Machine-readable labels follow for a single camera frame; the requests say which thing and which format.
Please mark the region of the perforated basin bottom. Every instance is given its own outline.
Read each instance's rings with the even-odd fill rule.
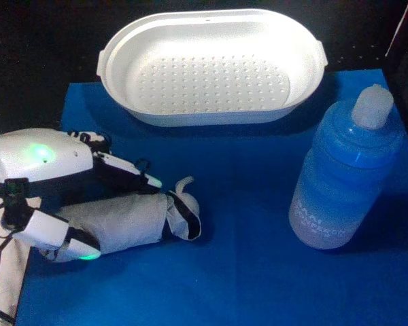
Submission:
[[[255,53],[158,53],[140,63],[129,69],[127,101],[149,114],[269,111],[290,92],[288,76]]]

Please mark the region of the bottle body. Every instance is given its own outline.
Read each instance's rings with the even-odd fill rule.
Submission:
[[[380,194],[401,143],[390,119],[381,130],[357,127],[353,101],[335,103],[320,123],[307,153],[289,220],[294,233],[317,249],[343,246]]]

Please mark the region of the white robotic arm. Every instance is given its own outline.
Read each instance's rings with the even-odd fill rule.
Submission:
[[[36,128],[0,135],[1,225],[53,260],[59,249],[69,259],[97,258],[100,244],[94,236],[69,227],[62,217],[31,208],[27,198],[61,193],[88,175],[126,192],[155,194],[162,183],[147,168],[139,170],[112,156],[109,139],[94,132]]]

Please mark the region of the blue surface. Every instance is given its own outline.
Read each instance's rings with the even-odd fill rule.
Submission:
[[[408,325],[408,140],[355,238],[301,243],[288,208],[324,110],[381,71],[326,75],[287,117],[255,126],[162,129],[119,108],[101,84],[71,84],[63,130],[112,135],[113,153],[153,162],[168,187],[187,175],[202,237],[50,264],[32,251],[17,325]]]

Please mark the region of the white tray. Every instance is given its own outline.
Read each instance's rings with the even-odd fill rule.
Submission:
[[[322,44],[267,10],[147,16],[100,52],[110,96],[155,126],[251,124],[291,112],[318,87]]]

